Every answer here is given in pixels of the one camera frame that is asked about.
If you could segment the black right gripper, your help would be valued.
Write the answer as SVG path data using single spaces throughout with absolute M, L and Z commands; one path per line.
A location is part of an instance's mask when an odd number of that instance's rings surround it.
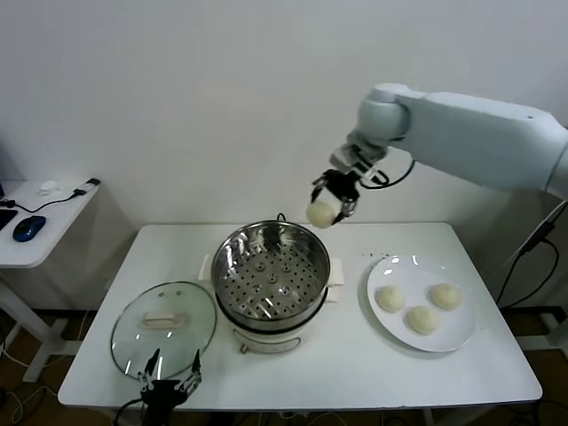
M 326 170 L 312 182 L 311 202 L 315 202 L 324 189 L 331 192 L 338 199 L 333 202 L 333 224 L 336 225 L 354 214 L 359 198 L 358 182 L 359 175 L 354 171 L 344 174 L 339 170 Z

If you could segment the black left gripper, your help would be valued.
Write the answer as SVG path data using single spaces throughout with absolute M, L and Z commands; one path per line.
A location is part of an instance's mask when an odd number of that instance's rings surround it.
M 154 370 L 160 357 L 160 349 L 147 360 L 142 371 L 138 372 L 141 399 L 146 406 L 142 424 L 145 426 L 170 425 L 170 418 L 176 406 L 185 402 L 184 391 L 195 391 L 201 384 L 201 351 L 197 350 L 184 381 L 154 380 Z

